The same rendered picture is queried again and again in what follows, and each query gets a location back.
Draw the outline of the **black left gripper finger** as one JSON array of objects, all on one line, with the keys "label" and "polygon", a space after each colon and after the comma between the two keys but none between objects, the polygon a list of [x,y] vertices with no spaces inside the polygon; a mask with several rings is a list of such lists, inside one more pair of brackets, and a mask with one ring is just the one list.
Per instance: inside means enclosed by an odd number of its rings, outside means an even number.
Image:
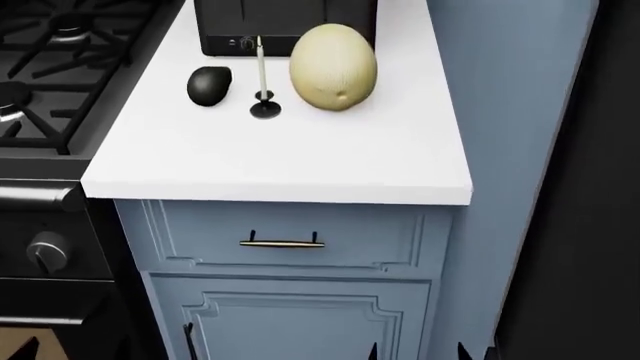
[{"label": "black left gripper finger", "polygon": [[18,350],[16,350],[8,360],[36,360],[39,345],[39,340],[35,337],[31,337]]}]

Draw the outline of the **black fridge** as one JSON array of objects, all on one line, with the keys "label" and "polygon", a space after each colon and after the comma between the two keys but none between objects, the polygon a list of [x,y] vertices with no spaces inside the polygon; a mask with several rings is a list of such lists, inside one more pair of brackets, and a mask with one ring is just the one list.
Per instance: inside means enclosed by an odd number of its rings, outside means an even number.
[{"label": "black fridge", "polygon": [[601,0],[496,360],[640,360],[640,0]]}]

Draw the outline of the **blue kitchen cabinet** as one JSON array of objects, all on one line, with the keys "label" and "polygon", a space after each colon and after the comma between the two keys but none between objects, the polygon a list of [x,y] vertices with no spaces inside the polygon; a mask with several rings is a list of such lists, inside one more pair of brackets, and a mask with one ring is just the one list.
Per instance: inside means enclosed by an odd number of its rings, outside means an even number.
[{"label": "blue kitchen cabinet", "polygon": [[[460,208],[120,200],[125,234],[169,360],[457,360],[493,341],[597,0],[433,0],[475,191]],[[425,275],[345,267],[192,274],[166,242],[230,254],[249,225],[344,236],[354,254],[419,245]]]}]

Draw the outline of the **blue cabinet door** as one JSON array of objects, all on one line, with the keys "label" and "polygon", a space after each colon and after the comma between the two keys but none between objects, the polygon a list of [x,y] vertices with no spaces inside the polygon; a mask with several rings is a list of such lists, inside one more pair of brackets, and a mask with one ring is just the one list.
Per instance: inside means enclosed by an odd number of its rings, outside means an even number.
[{"label": "blue cabinet door", "polygon": [[144,275],[169,360],[418,360],[430,285]]}]

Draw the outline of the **grey stove knob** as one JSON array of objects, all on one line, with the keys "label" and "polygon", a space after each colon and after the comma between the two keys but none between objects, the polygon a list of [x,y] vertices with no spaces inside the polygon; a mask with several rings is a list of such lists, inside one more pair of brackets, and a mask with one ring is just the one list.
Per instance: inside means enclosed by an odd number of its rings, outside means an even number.
[{"label": "grey stove knob", "polygon": [[38,233],[26,248],[28,259],[47,275],[64,269],[71,257],[70,242],[52,231]]}]

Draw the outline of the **black gas stove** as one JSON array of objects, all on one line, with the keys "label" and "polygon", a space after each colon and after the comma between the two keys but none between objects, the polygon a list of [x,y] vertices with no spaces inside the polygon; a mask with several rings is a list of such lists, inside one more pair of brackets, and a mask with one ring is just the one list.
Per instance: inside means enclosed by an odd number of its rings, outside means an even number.
[{"label": "black gas stove", "polygon": [[[46,329],[68,360],[169,360],[113,200],[81,182],[184,0],[157,15],[88,116],[99,122],[77,155],[0,156],[0,179],[80,182],[79,212],[0,210],[0,328]],[[68,265],[47,275],[26,248],[43,231],[71,245]]]}]

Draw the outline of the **blue cabinet drawer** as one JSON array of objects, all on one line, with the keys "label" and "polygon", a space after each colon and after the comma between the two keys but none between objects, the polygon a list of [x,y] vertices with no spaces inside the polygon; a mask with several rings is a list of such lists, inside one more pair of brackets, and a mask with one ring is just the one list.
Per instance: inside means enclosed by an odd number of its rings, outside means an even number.
[{"label": "blue cabinet drawer", "polygon": [[[434,222],[407,206],[147,200],[158,258],[193,269],[323,269],[388,272],[420,265]],[[249,239],[310,242],[324,248],[260,248]]]}]

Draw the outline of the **round gas burner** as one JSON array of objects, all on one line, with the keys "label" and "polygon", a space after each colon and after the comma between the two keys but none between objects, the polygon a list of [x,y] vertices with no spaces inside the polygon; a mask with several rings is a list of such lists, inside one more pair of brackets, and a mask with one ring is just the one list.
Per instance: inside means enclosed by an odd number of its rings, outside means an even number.
[{"label": "round gas burner", "polygon": [[0,82],[0,123],[26,119],[21,108],[27,107],[32,98],[32,91],[26,83]]},{"label": "round gas burner", "polygon": [[94,17],[78,12],[57,14],[48,23],[51,44],[77,44],[89,38]]}]

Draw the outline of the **black cast iron grate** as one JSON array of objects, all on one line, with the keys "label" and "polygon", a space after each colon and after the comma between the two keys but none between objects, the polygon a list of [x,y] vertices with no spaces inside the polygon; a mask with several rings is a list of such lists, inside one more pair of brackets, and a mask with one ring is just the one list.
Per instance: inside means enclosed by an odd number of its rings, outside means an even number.
[{"label": "black cast iron grate", "polygon": [[[172,2],[0,0],[0,82],[26,83],[33,94],[26,119],[0,123],[0,156],[79,154],[99,128],[92,107]],[[91,15],[94,29],[80,43],[51,44],[48,23],[67,12]]]}]

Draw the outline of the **pale yellow melon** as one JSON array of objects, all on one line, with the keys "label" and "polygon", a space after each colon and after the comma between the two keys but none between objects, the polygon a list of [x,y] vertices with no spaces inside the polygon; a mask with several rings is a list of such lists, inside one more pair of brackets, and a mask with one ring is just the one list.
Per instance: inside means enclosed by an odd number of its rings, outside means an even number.
[{"label": "pale yellow melon", "polygon": [[374,50],[359,32],[326,23],[299,38],[289,59],[289,75],[297,95],[307,104],[340,112],[372,94],[378,64]]}]

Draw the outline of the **white taper candle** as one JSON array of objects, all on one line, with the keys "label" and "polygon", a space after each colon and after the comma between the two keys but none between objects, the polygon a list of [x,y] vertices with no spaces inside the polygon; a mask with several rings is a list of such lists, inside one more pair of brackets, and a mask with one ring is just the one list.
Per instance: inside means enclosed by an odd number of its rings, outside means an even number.
[{"label": "white taper candle", "polygon": [[258,60],[258,68],[259,68],[259,78],[260,78],[260,101],[268,100],[268,89],[267,89],[267,81],[266,81],[266,69],[265,69],[265,56],[264,56],[264,47],[262,44],[262,38],[260,35],[256,38],[257,41],[257,60]]}]

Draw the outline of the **dark green avocado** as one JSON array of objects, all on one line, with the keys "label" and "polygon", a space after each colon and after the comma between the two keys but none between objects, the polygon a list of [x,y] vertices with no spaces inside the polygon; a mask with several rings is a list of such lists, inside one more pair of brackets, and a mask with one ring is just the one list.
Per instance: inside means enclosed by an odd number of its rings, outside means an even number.
[{"label": "dark green avocado", "polygon": [[213,107],[226,97],[232,80],[232,71],[228,67],[198,68],[187,82],[188,97],[201,107]]}]

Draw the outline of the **black toaster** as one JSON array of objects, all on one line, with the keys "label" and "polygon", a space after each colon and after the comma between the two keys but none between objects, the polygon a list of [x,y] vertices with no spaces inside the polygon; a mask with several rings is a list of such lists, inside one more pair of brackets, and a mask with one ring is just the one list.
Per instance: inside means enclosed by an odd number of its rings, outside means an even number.
[{"label": "black toaster", "polygon": [[[378,0],[193,0],[202,53],[255,56],[258,35],[265,55],[287,57],[299,38],[315,26],[338,23],[375,44]],[[254,50],[241,50],[251,36]]]}]

